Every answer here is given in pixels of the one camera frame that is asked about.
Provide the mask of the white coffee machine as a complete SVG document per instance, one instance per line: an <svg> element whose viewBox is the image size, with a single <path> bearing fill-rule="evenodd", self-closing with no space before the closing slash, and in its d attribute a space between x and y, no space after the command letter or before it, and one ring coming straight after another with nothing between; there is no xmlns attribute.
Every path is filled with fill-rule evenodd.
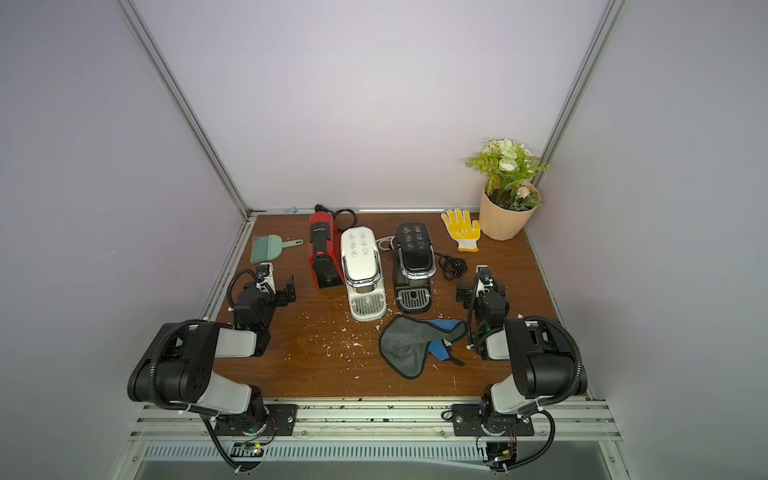
<svg viewBox="0 0 768 480"><path fill-rule="evenodd" d="M374 232L354 227L341 235L341 265L350 311L358 322L380 319L387 310L383 269Z"/></svg>

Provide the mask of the green hand brush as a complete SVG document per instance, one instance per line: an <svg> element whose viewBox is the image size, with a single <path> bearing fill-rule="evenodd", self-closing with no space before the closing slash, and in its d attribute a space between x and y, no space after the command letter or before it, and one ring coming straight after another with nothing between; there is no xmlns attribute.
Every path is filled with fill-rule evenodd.
<svg viewBox="0 0 768 480"><path fill-rule="evenodd" d="M254 237L251 243L250 263L271 262L279 258L284 250L303 244L303 239L284 240L281 236L274 234Z"/></svg>

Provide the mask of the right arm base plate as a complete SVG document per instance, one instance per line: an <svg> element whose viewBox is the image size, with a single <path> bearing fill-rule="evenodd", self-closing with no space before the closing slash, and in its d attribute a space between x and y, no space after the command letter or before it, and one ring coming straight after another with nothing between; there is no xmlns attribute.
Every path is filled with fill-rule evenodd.
<svg viewBox="0 0 768 480"><path fill-rule="evenodd" d="M500 415L479 404L453 404L441 413L458 437L532 437L534 428L514 415Z"/></svg>

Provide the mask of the black coffee machine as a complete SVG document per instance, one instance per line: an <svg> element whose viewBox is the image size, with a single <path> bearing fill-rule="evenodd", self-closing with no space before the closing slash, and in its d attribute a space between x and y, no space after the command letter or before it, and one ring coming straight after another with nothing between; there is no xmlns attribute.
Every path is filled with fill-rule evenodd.
<svg viewBox="0 0 768 480"><path fill-rule="evenodd" d="M421 221L399 224L392 238L392 250L398 309L408 314L426 313L432 304L430 281L437 270L427 225Z"/></svg>

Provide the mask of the potted artificial plant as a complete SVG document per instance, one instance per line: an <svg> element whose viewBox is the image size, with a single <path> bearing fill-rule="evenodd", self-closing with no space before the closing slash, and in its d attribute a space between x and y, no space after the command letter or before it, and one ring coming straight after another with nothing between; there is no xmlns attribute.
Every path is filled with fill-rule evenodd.
<svg viewBox="0 0 768 480"><path fill-rule="evenodd" d="M533 180L549 165L511 139L487 141L466 165L486 176L479 212L482 233L496 241L514 238L541 204Z"/></svg>

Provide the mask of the blue grey microfiber cloth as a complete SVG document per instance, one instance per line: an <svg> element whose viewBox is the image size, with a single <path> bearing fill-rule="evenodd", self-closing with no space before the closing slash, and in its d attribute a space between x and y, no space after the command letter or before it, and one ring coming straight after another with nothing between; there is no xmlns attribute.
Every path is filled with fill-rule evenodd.
<svg viewBox="0 0 768 480"><path fill-rule="evenodd" d="M406 380L418 378L433 355L459 367L464 362L453 357L450 346L466 336L466 326L455 319L416 320L395 318L379 337L379 352L385 362Z"/></svg>

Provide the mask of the red coffee machine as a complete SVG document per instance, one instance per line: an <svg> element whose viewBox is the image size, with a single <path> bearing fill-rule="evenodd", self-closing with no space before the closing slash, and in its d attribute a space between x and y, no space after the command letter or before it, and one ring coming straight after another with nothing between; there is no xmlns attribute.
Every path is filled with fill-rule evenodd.
<svg viewBox="0 0 768 480"><path fill-rule="evenodd" d="M344 285L340 266L340 240L331 213L317 211L310 217L309 263L320 290Z"/></svg>

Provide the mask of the yellow work glove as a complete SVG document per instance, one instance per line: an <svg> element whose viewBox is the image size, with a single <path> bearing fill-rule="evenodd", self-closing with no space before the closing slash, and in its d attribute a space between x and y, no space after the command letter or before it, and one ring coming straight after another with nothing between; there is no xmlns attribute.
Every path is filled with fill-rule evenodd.
<svg viewBox="0 0 768 480"><path fill-rule="evenodd" d="M452 209L441 213L441 219L449 236L457 243L459 252L478 251L481 228L478 220L473 220L466 209Z"/></svg>

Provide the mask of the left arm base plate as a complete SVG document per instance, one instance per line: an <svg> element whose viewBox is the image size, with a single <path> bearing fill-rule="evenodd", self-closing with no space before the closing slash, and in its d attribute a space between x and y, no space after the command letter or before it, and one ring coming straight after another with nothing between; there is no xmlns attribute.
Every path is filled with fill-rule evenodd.
<svg viewBox="0 0 768 480"><path fill-rule="evenodd" d="M266 404L238 415L220 415L213 429L217 436L291 436L297 415L297 404Z"/></svg>

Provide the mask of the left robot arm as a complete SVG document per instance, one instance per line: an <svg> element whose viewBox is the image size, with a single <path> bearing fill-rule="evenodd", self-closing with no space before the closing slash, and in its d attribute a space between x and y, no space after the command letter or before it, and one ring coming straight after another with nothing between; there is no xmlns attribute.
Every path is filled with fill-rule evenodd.
<svg viewBox="0 0 768 480"><path fill-rule="evenodd" d="M218 359L265 353L276 309L296 300L294 282L278 289L273 273L272 264L261 263L234 275L249 280L238 294L232 285L226 289L233 316L229 323L191 319L164 324L127 383L134 402L199 416L216 451L237 475L252 473L266 446L292 435L298 412L295 404L267 406L259 387L214 371Z"/></svg>

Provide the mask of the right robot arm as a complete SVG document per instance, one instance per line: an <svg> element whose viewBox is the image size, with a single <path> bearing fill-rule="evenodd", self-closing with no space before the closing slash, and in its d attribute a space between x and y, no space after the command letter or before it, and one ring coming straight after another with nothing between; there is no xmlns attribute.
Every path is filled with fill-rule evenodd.
<svg viewBox="0 0 768 480"><path fill-rule="evenodd" d="M582 395L587 374L575 338L562 324L542 316L510 316L505 287L491 269L476 269L471 286L459 285L456 300L467 310L467 348L489 361L507 361L511 374L487 386L476 404L455 404L441 414L457 436L475 439L483 464L495 473L528 465L554 443L556 425L547 411L552 405ZM549 426L542 447L522 458L520 434L532 432L532 418L543 416Z"/></svg>

